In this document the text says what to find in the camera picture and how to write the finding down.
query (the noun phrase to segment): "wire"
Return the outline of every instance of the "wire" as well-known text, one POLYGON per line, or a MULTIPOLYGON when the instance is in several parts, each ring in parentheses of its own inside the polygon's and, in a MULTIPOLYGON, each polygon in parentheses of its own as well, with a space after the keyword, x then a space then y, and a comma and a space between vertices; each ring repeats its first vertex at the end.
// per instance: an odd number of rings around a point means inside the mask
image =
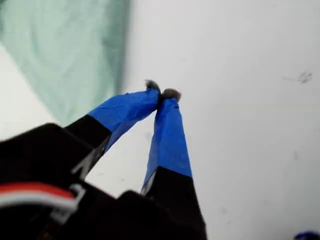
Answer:
POLYGON ((78 202, 71 192, 40 182, 0 185, 0 208, 26 204, 45 205, 74 212, 78 202))

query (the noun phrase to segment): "black plastic part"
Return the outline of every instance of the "black plastic part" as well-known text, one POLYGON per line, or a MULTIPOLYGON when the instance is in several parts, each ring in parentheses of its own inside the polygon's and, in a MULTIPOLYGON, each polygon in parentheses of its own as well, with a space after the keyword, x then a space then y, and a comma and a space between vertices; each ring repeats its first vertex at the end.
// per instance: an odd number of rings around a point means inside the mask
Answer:
POLYGON ((128 191, 114 199, 71 174, 78 163, 92 161, 88 156, 101 152, 101 145, 108 141, 108 131, 93 120, 85 117, 65 129, 45 124, 0 142, 0 184, 42 182, 64 189, 80 184, 85 189, 77 212, 65 224, 51 218, 49 207, 0 208, 1 239, 205 240, 190 177, 158 167, 146 197, 128 191), (82 126, 91 131, 82 131, 82 126), (93 140, 95 133, 99 141, 93 140))
POLYGON ((111 131, 90 115, 83 116, 65 129, 94 148, 91 170, 105 153, 111 131))
POLYGON ((71 170, 92 151, 56 124, 39 126, 0 142, 0 184, 42 182, 68 188, 71 170))
POLYGON ((206 224, 201 215, 194 181, 191 177, 158 166, 145 196, 170 212, 172 219, 180 225, 202 233, 206 239, 206 224))

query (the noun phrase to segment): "white surface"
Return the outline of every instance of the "white surface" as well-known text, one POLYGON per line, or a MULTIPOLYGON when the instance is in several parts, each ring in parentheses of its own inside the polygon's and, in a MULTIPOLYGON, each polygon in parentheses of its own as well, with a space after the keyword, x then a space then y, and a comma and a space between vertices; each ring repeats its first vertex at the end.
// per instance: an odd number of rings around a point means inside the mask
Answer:
MULTIPOLYGON (((141 90, 144 79, 182 92, 210 239, 289 240, 320 231, 319 23, 316 0, 132 1, 124 92, 141 90), (305 71, 312 81, 300 84, 305 71)), ((39 103, 27 89, 3 86, 13 74, 3 68, 1 131, 50 120, 40 105, 32 124, 16 119, 39 103)), ((88 181, 115 196, 139 191, 153 117, 123 136, 88 181)))

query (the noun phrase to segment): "red wire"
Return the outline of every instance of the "red wire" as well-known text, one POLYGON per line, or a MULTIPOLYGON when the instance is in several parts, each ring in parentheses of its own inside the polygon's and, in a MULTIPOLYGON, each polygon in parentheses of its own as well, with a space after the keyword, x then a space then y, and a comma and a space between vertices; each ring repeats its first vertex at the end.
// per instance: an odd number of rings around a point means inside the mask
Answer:
POLYGON ((40 182, 16 182, 0 185, 0 195, 12 192, 31 191, 44 192, 52 195, 58 195, 63 198, 74 199, 75 197, 67 190, 61 189, 40 182))

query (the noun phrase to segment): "green fabric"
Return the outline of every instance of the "green fabric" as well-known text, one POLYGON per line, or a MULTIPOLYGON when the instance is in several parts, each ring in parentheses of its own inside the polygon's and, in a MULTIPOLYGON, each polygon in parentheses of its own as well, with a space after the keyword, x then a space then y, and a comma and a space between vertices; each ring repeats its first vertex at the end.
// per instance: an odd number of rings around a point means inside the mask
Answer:
POLYGON ((2 3, 1 41, 61 124, 116 94, 127 6, 126 0, 2 3))

